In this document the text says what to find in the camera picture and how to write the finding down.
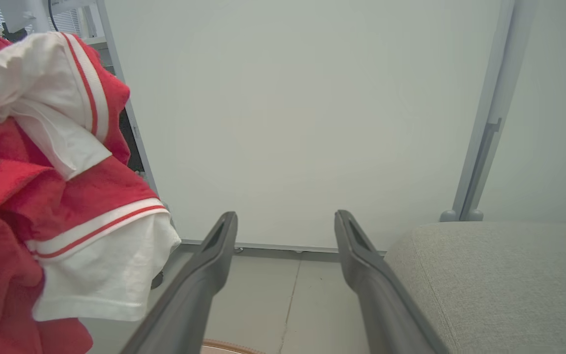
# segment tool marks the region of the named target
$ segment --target red stripe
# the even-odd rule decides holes
[[[69,37],[67,37],[64,33],[61,33],[63,37],[65,37],[65,40],[67,40],[67,44],[69,45],[69,50],[71,51],[71,55],[74,57],[74,61],[76,62],[76,67],[78,67],[78,72],[80,72],[81,77],[83,78],[83,83],[85,84],[85,89],[87,91],[87,96],[88,96],[88,102],[90,102],[90,111],[91,114],[93,116],[93,123],[91,126],[91,130],[90,132],[96,136],[97,135],[97,107],[95,107],[95,99],[93,98],[93,93],[90,90],[90,86],[88,85],[88,81],[87,78],[85,76],[85,71],[83,70],[83,67],[80,65],[80,62],[78,61],[78,58],[76,56],[76,51],[74,50],[74,47],[71,45],[71,42],[69,42]]]
[[[78,246],[79,244],[81,244],[81,243],[85,242],[86,240],[92,238],[93,236],[97,235],[98,233],[101,233],[102,231],[108,229],[109,227],[114,226],[114,225],[116,225],[116,224],[119,224],[120,222],[122,222],[122,221],[124,221],[124,220],[126,220],[126,219],[129,219],[129,218],[131,218],[131,217],[133,217],[133,216],[135,216],[135,215],[138,215],[138,214],[140,214],[140,213],[146,212],[146,211],[148,211],[148,210],[164,209],[164,208],[165,208],[164,206],[149,206],[149,207],[147,206],[147,207],[145,207],[145,208],[141,208],[141,209],[139,209],[139,210],[133,211],[132,213],[126,214],[126,215],[124,215],[123,217],[120,217],[119,219],[115,219],[115,220],[113,220],[112,222],[109,222],[108,224],[106,224],[106,225],[100,227],[99,229],[93,231],[92,233],[89,233],[88,235],[85,235],[85,236],[83,236],[83,237],[81,237],[81,238],[75,240],[74,242],[68,244],[67,246],[61,248],[61,249],[58,250],[58,251],[55,251],[54,253],[49,253],[49,254],[47,254],[47,255],[43,255],[42,253],[38,253],[38,252],[35,252],[35,253],[34,253],[34,252],[33,252],[32,254],[33,254],[33,255],[38,255],[38,256],[40,256],[41,258],[53,258],[53,257],[56,257],[56,256],[60,256],[60,255],[62,255],[63,253],[65,253],[65,252],[69,251],[70,249],[72,249],[73,247]]]

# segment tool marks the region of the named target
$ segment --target brown woven rim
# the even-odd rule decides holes
[[[265,354],[264,352],[258,352],[254,349],[242,347],[240,345],[227,343],[225,341],[214,341],[214,340],[204,340],[202,341],[203,347],[212,347],[212,348],[220,348],[226,350],[233,350],[234,352],[238,352],[241,354]]]

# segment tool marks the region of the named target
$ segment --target black cable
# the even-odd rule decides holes
[[[52,14],[52,0],[47,0],[47,9],[49,10],[49,18],[52,19],[52,25],[54,25],[54,31],[58,31],[56,27],[56,22],[54,21],[54,15]]]

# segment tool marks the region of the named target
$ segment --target tiled floor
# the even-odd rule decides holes
[[[181,247],[164,270],[175,276],[191,256]],[[150,293],[150,306],[169,282]],[[116,354],[138,323],[84,319],[92,354]],[[357,296],[337,255],[246,249],[235,255],[225,287],[213,298],[205,337],[266,354],[367,354]]]

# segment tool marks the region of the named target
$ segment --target caster wheel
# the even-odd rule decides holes
[[[150,289],[156,289],[161,284],[163,284],[163,271],[159,271],[159,274],[152,279],[152,286]]]

